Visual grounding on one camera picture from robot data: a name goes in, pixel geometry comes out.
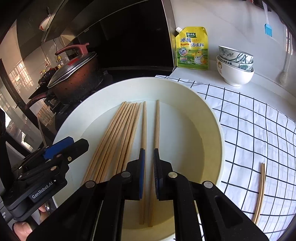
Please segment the left human hand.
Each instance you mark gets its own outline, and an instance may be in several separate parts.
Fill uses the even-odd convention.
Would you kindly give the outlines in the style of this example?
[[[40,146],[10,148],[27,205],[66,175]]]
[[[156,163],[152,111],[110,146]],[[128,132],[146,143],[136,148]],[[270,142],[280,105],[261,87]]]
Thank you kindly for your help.
[[[43,204],[39,207],[40,223],[42,223],[48,216],[46,205]],[[33,231],[32,227],[27,222],[15,222],[13,225],[13,231],[19,240],[24,241],[27,239],[29,234]]]

